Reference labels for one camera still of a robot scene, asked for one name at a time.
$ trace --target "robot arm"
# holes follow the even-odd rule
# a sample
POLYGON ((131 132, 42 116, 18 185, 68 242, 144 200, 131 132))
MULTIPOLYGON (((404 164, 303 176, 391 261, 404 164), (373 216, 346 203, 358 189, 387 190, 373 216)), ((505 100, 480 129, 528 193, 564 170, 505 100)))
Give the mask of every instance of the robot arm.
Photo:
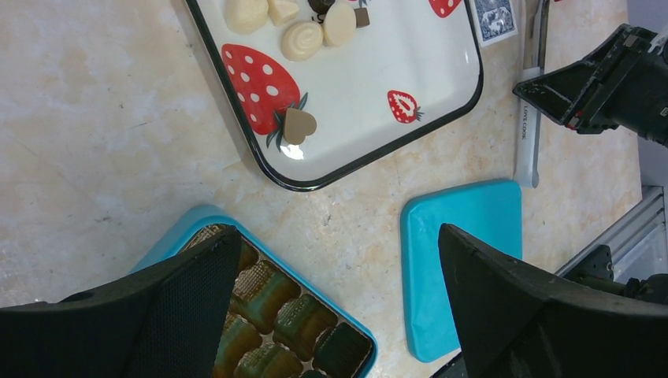
POLYGON ((668 27, 626 24, 581 61, 519 83, 513 92, 579 134, 622 125, 668 147, 668 27))

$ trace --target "heart-shaped chocolate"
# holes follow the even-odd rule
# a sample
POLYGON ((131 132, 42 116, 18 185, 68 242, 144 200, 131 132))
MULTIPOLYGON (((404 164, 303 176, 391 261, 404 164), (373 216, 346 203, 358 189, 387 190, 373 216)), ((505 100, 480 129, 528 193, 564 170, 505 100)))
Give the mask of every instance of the heart-shaped chocolate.
POLYGON ((304 143, 307 136, 315 133, 316 128, 315 117, 307 112, 295 108, 288 108, 285 112, 283 137, 286 142, 298 146, 304 143))

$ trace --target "chocolate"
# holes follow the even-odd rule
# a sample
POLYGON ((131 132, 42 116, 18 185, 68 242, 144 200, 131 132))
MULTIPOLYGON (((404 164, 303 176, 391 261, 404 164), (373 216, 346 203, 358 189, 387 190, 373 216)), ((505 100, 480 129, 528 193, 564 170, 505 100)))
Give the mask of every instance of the chocolate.
POLYGON ((296 376, 304 369, 299 359, 276 344, 266 344, 246 353, 234 372, 235 378, 296 376))
POLYGON ((341 323, 317 341, 313 366, 332 378, 352 378, 370 351, 368 338, 341 323))
POLYGON ((232 289, 230 309, 267 335, 273 330, 278 311, 299 297, 299 285, 267 260, 239 274, 232 289))
POLYGON ((286 142, 298 146, 304 143, 307 136, 315 133, 316 128, 317 122, 311 114, 295 108, 288 108, 285 112, 283 137, 286 142))
POLYGON ((258 262, 258 252, 246 240, 242 241, 237 273, 250 268, 256 262, 258 262))
POLYGON ((232 378, 244 354, 261 346, 262 337, 255 328, 241 317, 228 313, 213 362, 212 378, 232 378))
POLYGON ((309 0, 309 6, 317 14, 325 14, 331 6, 334 5, 335 0, 309 0))
POLYGON ((369 19, 369 10, 366 8, 357 8, 355 9, 355 19, 357 20, 358 28, 366 28, 371 25, 371 20, 369 19))
POLYGON ((341 47, 349 43, 354 36, 357 21, 353 7, 347 2, 336 2, 327 11, 322 28, 325 42, 330 47, 341 47))
POLYGON ((309 370, 303 373, 301 378, 327 378, 327 376, 316 370, 309 370))
POLYGON ((302 361, 313 358, 318 336, 336 325, 336 315, 312 295, 286 303, 278 312, 273 339, 288 347, 302 361))

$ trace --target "white chocolate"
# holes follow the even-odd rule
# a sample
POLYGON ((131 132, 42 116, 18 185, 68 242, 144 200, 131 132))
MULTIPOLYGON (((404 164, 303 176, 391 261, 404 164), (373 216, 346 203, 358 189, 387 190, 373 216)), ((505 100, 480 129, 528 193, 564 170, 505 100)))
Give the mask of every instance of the white chocolate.
POLYGON ((320 49, 322 39, 322 28, 317 22, 298 22, 283 35, 280 50, 291 61, 305 61, 320 49))
POLYGON ((225 23, 228 28, 238 34, 250 34, 269 18, 267 0, 226 0, 225 23))
POLYGON ((281 26, 292 21, 299 13, 295 0, 269 0, 269 18, 274 26, 281 26))
POLYGON ((346 2, 335 2, 325 15, 325 41, 338 47, 349 43, 357 28, 354 10, 346 2))

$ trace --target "swirled white chocolate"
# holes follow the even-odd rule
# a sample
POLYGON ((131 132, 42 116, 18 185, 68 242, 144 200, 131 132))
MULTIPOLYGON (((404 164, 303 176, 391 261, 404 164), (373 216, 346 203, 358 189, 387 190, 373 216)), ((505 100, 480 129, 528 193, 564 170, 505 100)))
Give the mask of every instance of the swirled white chocolate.
POLYGON ((318 23, 298 22, 285 32, 280 50, 291 61, 305 61, 320 49, 323 38, 322 27, 318 23))

